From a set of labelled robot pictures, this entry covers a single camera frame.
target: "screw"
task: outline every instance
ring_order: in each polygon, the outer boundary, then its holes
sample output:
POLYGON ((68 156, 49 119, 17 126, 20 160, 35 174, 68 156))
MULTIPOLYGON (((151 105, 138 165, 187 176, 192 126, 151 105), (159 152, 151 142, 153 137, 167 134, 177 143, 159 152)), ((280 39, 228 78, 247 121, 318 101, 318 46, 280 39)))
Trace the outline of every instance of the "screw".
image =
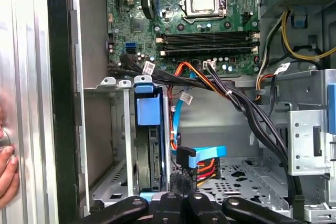
POLYGON ((168 199, 175 199, 176 196, 175 196, 174 194, 169 194, 169 195, 167 196, 167 198, 168 198, 168 199))
POLYGON ((233 206, 237 206, 237 205, 239 205, 239 201, 236 200, 236 199, 229 199, 229 203, 230 203, 231 205, 233 205, 233 206))
POLYGON ((140 205, 142 204, 142 202, 139 200, 139 199, 135 199, 133 202, 132 202, 133 205, 140 205))
POLYGON ((202 195, 201 195, 201 194, 194 194, 194 198, 195 198, 195 199, 201 199, 201 198, 202 198, 202 195))

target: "sata port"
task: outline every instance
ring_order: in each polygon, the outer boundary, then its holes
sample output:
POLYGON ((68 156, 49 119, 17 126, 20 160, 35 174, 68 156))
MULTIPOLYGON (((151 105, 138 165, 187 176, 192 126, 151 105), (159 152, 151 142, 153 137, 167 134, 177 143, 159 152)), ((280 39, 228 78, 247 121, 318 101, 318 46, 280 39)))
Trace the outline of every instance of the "sata port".
POLYGON ((135 54, 136 53, 136 49, 135 48, 126 48, 125 51, 128 54, 135 54))
POLYGON ((125 43, 125 48, 136 48, 136 43, 135 42, 126 42, 125 43))

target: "white label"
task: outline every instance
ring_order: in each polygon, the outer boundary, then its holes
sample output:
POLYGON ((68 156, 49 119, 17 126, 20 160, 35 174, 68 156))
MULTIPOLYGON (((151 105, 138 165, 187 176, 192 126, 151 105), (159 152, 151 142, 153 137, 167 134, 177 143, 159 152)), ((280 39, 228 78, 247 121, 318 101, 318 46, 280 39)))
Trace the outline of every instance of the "white label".
POLYGON ((277 69, 277 71, 275 71, 274 74, 285 72, 289 68, 289 65, 290 65, 290 62, 283 64, 280 68, 277 69))
POLYGON ((186 104, 190 105, 193 97, 186 92, 181 93, 180 100, 184 101, 186 104))
POLYGON ((155 68, 155 64, 146 61, 145 66, 143 67, 142 74, 145 76, 151 76, 155 68))
POLYGON ((216 61, 203 61, 203 69, 206 70, 206 65, 210 65, 214 70, 216 70, 216 61))

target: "chip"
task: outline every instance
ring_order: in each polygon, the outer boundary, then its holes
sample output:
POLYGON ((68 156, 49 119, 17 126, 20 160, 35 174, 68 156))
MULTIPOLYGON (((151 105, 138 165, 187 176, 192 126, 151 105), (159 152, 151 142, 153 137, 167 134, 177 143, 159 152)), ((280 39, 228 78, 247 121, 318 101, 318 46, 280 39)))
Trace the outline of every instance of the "chip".
POLYGON ((145 20, 138 18, 131 18, 131 32, 132 33, 141 33, 144 31, 145 20))

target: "red wire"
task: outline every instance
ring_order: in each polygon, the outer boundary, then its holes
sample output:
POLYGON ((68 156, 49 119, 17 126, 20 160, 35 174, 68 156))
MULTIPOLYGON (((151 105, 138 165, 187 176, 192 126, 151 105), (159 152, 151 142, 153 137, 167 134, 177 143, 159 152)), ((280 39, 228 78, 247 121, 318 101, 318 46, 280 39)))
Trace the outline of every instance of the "red wire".
POLYGON ((200 179, 200 178, 209 176, 209 175, 211 175, 211 174, 214 173, 214 172, 215 172, 215 166, 212 168, 211 172, 208 172, 208 173, 205 173, 205 174, 202 174, 202 175, 198 175, 198 176, 197 176, 197 179, 200 179))

